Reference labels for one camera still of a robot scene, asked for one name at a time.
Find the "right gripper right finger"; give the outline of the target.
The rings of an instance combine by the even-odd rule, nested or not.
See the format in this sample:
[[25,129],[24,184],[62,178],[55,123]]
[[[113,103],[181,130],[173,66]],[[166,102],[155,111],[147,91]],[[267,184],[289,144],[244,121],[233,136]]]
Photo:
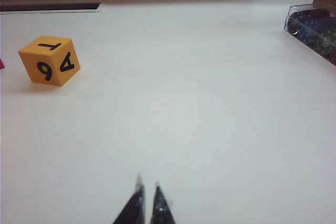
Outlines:
[[155,184],[150,224],[176,224],[159,182]]

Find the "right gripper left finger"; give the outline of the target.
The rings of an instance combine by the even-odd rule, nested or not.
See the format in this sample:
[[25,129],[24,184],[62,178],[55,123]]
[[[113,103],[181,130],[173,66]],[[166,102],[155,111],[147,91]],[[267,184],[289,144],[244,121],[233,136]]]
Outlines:
[[113,224],[145,223],[145,186],[141,174],[137,175],[135,189]]

